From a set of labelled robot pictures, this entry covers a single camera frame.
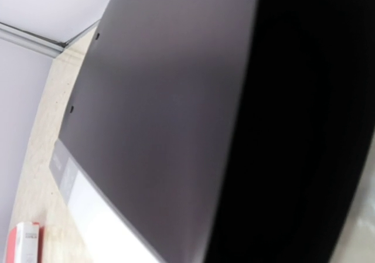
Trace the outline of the red folder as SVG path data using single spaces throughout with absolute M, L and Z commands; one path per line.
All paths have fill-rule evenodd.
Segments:
M 37 263 L 42 261 L 43 226 L 39 221 L 21 221 L 8 233 L 3 262 Z

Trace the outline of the black folder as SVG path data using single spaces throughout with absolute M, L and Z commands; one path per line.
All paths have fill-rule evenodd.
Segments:
M 50 171 L 94 262 L 329 262 L 374 133 L 374 0 L 110 0 Z

